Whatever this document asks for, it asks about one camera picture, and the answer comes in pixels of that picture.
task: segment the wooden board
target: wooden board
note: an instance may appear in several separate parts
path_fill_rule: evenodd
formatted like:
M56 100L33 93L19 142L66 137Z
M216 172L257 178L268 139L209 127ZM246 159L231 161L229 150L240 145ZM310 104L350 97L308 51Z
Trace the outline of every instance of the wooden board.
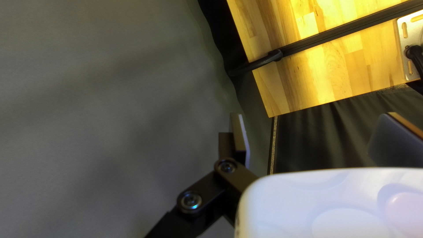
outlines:
M401 0L227 0L248 60ZM269 117L406 83L395 20L253 71Z

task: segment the dark fabric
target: dark fabric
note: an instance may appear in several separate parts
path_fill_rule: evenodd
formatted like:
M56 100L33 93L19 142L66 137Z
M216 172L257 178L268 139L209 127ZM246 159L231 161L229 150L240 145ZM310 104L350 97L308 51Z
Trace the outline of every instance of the dark fabric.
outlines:
M380 114L394 111L423 128L423 96L376 91L279 116L275 173L375 166L367 144Z

